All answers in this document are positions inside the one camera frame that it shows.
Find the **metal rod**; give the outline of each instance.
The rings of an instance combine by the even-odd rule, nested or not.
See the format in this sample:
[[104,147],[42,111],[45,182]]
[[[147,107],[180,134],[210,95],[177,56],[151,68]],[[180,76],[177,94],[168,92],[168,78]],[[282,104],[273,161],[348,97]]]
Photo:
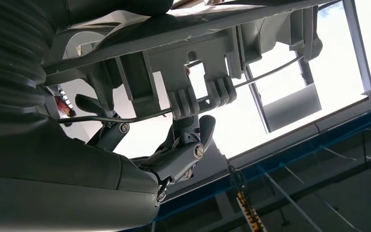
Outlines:
[[[285,169],[288,170],[288,172],[290,172],[295,178],[297,178],[302,184],[305,184],[305,182],[299,178],[299,176],[297,176],[293,171],[291,171],[288,167],[284,166]],[[357,230],[359,232],[361,232],[361,230],[359,230],[358,228],[356,228],[354,225],[352,225],[352,223],[350,223],[348,220],[346,220],[346,218],[344,216],[342,216],[342,214],[340,214],[331,204],[329,204],[329,202],[327,202],[325,199],[323,199],[319,194],[317,194],[316,192],[313,193],[313,195],[315,195],[317,198],[319,198],[321,201],[323,201],[325,203],[325,205],[327,205],[327,207],[329,207],[329,209],[331,209],[333,212],[335,212],[336,215],[338,215],[344,222],[346,222],[352,229],[354,230]]]
[[295,173],[293,171],[291,171],[291,169],[289,169],[288,167],[284,166],[286,170],[288,170],[288,172],[290,172],[294,177],[296,177],[301,183],[305,184],[305,182],[303,182],[301,180],[301,178],[299,178],[297,175],[295,175]]
[[343,158],[343,159],[356,161],[355,158],[350,158],[350,157],[343,156],[343,155],[339,154],[338,152],[332,151],[332,150],[330,150],[330,149],[328,149],[328,148],[326,148],[326,147],[324,147],[324,149],[325,149],[326,151],[329,151],[330,153],[332,153],[332,154],[334,154],[334,155],[337,155],[337,156]]
[[156,232],[156,221],[151,223],[151,232]]
[[285,198],[291,202],[291,204],[299,211],[299,213],[307,220],[318,232],[322,232],[322,229],[319,228],[318,225],[315,224],[314,221],[298,206],[298,204],[295,203],[295,201],[279,186],[274,179],[268,174],[265,173],[265,176],[274,184],[274,186],[285,196]]
[[[263,177],[263,176],[261,176],[261,181],[262,181],[262,184],[264,185],[264,188],[265,188],[265,186],[268,186],[268,188],[271,190],[271,194],[272,194],[272,196],[275,196],[276,194],[275,194],[275,190],[274,190],[274,188],[272,187],[272,184],[271,184],[270,182],[267,182],[268,184],[265,184],[265,181],[264,181],[264,177]],[[282,211],[282,207],[281,207],[281,208],[278,208],[278,211],[279,211],[279,214],[281,215],[281,218],[282,218],[282,224],[284,225],[284,224],[286,224],[286,223],[290,223],[290,222],[286,219],[285,214],[284,214],[284,212]]]

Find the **thin metal wire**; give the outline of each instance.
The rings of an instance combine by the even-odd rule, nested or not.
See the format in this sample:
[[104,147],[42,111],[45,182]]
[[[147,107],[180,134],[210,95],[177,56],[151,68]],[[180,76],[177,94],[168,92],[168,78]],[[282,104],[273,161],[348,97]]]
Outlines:
[[346,157],[346,156],[344,156],[344,155],[341,155],[341,154],[339,154],[338,152],[332,151],[331,149],[328,149],[328,148],[326,148],[326,147],[324,147],[324,149],[325,149],[326,151],[329,151],[330,153],[332,153],[332,154],[334,154],[334,155],[337,155],[337,156],[343,158],[343,159],[353,160],[353,161],[356,161],[356,160],[357,160],[357,159],[355,159],[355,158],[350,158],[350,157]]
[[[242,82],[236,86],[234,86],[235,88],[239,88],[239,87],[242,87],[242,86],[245,86],[245,85],[249,85],[249,84],[252,84],[254,83],[255,81],[259,80],[259,79],[262,79],[266,76],[269,76],[273,73],[276,73],[286,67],[288,67],[289,65],[299,61],[300,59],[302,59],[303,56],[299,56],[299,57],[296,57],[295,59],[291,60],[290,62],[274,69],[274,70],[271,70],[267,73],[264,73],[260,76],[257,76],[257,77],[254,77],[253,79],[251,80],[248,80],[248,81],[245,81],[245,82]],[[201,102],[201,101],[205,101],[208,99],[208,96],[205,96],[205,97],[202,97],[202,98],[199,98],[197,99],[198,102]],[[147,120],[147,119],[150,119],[150,118],[154,118],[154,117],[158,117],[158,116],[162,116],[162,115],[165,115],[167,113],[170,113],[171,112],[171,108],[167,108],[167,109],[164,109],[164,110],[161,110],[159,112],[156,112],[156,113],[153,113],[153,114],[150,114],[150,115],[147,115],[147,116],[143,116],[143,117],[134,117],[134,118],[112,118],[112,117],[100,117],[100,116],[82,116],[82,117],[70,117],[70,118],[62,118],[62,119],[59,119],[57,122],[60,123],[60,124],[64,124],[64,123],[73,123],[73,122],[86,122],[86,121],[101,121],[101,122],[115,122],[115,123],[134,123],[134,122],[140,122],[140,121],[144,121],[144,120]]]
[[297,205],[297,203],[279,186],[274,179],[268,173],[265,173],[265,176],[274,184],[274,186],[285,196],[285,198],[291,202],[291,204],[299,211],[300,214],[315,228],[316,231],[322,232],[321,228],[312,221],[312,219]]
[[[297,176],[293,171],[291,171],[288,167],[284,166],[285,169],[291,173],[295,178],[297,178],[302,184],[305,184],[305,182],[299,178],[299,176]],[[329,209],[331,209],[336,215],[338,215],[344,222],[346,222],[352,229],[358,231],[358,232],[362,232],[360,229],[356,228],[352,223],[350,223],[350,221],[348,221],[344,216],[342,216],[342,214],[340,214],[329,202],[327,202],[324,198],[322,198],[319,194],[317,194],[316,192],[313,193],[314,196],[316,196],[317,198],[319,198],[321,201],[324,202],[325,205],[327,205],[327,207],[329,207]]]

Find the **metal screw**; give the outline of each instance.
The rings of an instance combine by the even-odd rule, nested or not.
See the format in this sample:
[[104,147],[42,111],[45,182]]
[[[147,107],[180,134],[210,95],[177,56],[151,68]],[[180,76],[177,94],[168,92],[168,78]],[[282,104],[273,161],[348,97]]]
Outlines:
[[189,179],[191,175],[193,174],[193,169],[190,168],[186,173],[184,173],[184,178]]
[[167,194],[166,192],[160,193],[160,195],[157,197],[158,202],[162,202],[166,198]]
[[127,133],[129,131],[129,129],[130,129],[130,126],[127,123],[122,123],[119,126],[119,130],[123,134]]
[[201,144],[198,144],[194,150],[194,157],[199,160],[202,158],[203,155],[204,155],[204,148],[202,147]]

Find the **gray component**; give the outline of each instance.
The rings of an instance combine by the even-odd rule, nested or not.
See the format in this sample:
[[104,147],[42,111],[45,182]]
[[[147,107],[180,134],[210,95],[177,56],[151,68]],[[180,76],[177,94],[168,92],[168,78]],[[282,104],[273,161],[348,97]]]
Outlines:
[[270,131],[275,131],[322,109],[315,84],[263,106]]
[[289,46],[303,44],[303,9],[289,15],[277,35],[277,41]]
[[113,152],[117,145],[122,141],[122,139],[126,136],[127,132],[123,133],[121,131],[122,125],[128,124],[120,124],[114,123],[112,125],[104,124],[102,128],[100,128],[95,135],[87,142],[87,145],[95,146],[105,151]]
[[160,111],[156,84],[145,51],[115,58],[127,97],[137,117]]
[[69,29],[57,34],[53,39],[46,63],[56,63],[63,59],[78,57],[76,46],[101,41],[113,29],[113,26],[98,26]]
[[113,60],[106,60],[79,68],[86,76],[82,78],[96,92],[96,96],[107,117],[114,115],[113,89],[121,84],[121,77],[117,73],[110,72],[116,69],[117,65]]
[[141,166],[153,172],[159,180],[170,178],[171,184],[177,183],[200,160],[194,156],[197,146],[202,146],[202,144],[188,143],[166,153],[155,153]]
[[[187,41],[150,49],[148,54],[154,72],[161,71],[173,109],[175,120],[197,115],[236,99],[236,92],[228,76],[227,63],[233,77],[241,77],[238,66],[236,29],[195,37]],[[202,60],[204,79],[210,103],[198,104],[184,65]]]
[[309,61],[319,56],[322,51],[322,41],[316,33],[318,6],[303,9],[303,44],[292,46],[290,50],[303,54],[303,60]]
[[51,76],[48,76],[44,86],[53,86],[53,85],[59,85],[62,83],[66,83],[69,81],[73,81],[76,79],[83,79],[86,78],[86,76],[78,69],[70,69],[64,72],[60,72]]
[[[228,6],[231,10],[214,6],[203,13],[189,14],[172,11],[172,15],[119,28],[108,34],[93,52],[47,67],[46,73],[58,75],[70,68],[118,57],[119,71],[127,76],[128,96],[133,98],[137,116],[143,116],[159,109],[150,73],[161,72],[173,118],[179,120],[232,102],[236,92],[231,78],[240,78],[245,66],[261,59],[261,54],[271,50],[277,41],[300,51],[305,61],[319,55],[322,43],[316,35],[317,7],[313,5],[325,2],[303,0],[263,8]],[[198,102],[184,69],[185,64],[196,59],[204,64],[209,103]],[[97,90],[98,86],[107,89],[107,85],[95,82],[91,85],[97,93],[103,92]],[[108,96],[98,97],[107,111],[113,101]]]
[[209,75],[204,75],[207,87],[208,99],[210,102],[200,102],[200,113],[207,112],[219,106],[233,102],[237,98],[234,84],[230,76],[211,79]]
[[103,108],[100,105],[99,100],[82,94],[76,94],[76,97],[74,99],[76,102],[76,106],[79,107],[79,109],[88,113],[96,114],[97,116],[106,116]]
[[124,156],[121,156],[121,161],[122,175],[118,190],[157,194],[158,180],[154,174],[140,170]]
[[148,224],[157,194],[0,178],[0,231],[122,231]]

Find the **gray plastic panel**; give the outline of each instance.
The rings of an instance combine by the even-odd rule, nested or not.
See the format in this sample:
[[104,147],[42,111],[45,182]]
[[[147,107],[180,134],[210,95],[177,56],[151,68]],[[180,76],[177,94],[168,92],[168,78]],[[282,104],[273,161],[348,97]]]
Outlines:
[[270,131],[275,131],[320,111],[315,84],[264,106]]

